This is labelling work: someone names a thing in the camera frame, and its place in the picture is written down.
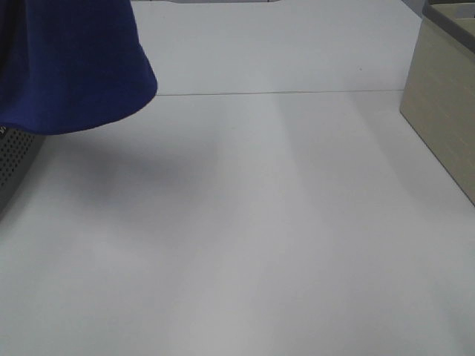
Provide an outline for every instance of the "ventilation holes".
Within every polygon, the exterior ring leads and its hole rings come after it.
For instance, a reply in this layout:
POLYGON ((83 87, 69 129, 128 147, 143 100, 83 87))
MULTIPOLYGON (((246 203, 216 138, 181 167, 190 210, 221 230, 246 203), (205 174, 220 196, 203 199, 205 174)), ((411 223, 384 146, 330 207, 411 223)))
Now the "ventilation holes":
POLYGON ((0 188, 7 184, 21 164, 35 136, 18 130, 10 130, 0 141, 0 188))

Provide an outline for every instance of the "blue cloth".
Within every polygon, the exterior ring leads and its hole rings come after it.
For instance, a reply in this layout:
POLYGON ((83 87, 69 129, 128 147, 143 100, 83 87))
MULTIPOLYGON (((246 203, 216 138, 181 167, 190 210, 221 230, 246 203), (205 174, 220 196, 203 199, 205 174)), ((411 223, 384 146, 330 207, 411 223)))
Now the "blue cloth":
POLYGON ((129 0, 0 0, 0 125, 81 131, 156 92, 129 0))

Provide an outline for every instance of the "black perforated device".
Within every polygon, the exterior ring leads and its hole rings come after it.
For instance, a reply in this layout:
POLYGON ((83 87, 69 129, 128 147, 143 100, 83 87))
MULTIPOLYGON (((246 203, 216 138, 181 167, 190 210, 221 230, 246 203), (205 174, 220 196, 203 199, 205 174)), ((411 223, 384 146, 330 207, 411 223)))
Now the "black perforated device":
POLYGON ((0 213, 15 193, 44 137, 0 126, 0 213))

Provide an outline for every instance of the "beige box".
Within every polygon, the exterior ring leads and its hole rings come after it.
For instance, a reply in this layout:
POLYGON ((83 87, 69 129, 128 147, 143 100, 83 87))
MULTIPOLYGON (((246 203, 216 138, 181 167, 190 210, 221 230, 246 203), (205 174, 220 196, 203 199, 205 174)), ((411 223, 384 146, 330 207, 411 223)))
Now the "beige box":
POLYGON ((475 204, 474 17, 474 1, 427 1, 401 112, 475 204))

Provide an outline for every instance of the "white desk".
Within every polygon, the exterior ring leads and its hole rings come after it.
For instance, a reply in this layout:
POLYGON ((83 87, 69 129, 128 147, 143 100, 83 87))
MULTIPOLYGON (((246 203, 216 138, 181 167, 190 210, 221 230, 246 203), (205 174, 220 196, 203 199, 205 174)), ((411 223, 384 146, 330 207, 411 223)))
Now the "white desk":
POLYGON ((161 93, 403 89, 420 18, 397 0, 134 2, 161 93))
POLYGON ((50 138, 0 223, 0 354, 472 355, 475 209, 400 98, 159 96, 50 138))

